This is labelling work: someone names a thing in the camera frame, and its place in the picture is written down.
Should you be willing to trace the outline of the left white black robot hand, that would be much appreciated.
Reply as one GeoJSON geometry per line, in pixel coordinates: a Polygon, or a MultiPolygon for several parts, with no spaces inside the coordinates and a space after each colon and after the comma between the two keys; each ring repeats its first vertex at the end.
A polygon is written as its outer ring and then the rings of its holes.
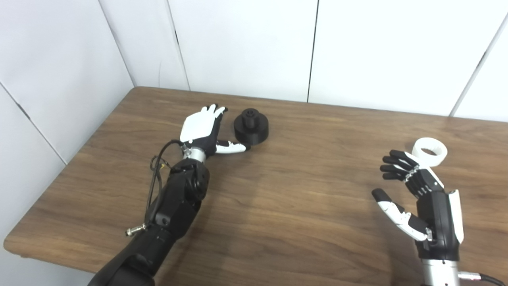
{"type": "Polygon", "coordinates": [[[181,148],[185,158],[204,162],[216,153],[236,154],[250,150],[250,145],[218,139],[225,112],[227,107],[212,104],[185,119],[180,132],[180,141],[183,143],[181,148]]]}

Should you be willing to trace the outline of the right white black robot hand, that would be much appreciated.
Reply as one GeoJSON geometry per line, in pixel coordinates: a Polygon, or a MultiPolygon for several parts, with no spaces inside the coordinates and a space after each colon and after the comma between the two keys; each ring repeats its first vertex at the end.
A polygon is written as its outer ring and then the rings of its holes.
{"type": "Polygon", "coordinates": [[[461,215],[452,209],[452,193],[446,192],[430,166],[408,152],[390,150],[382,160],[383,179],[405,184],[417,200],[417,214],[406,211],[381,188],[372,190],[377,205],[414,240],[419,258],[459,261],[463,224],[461,215]]]}

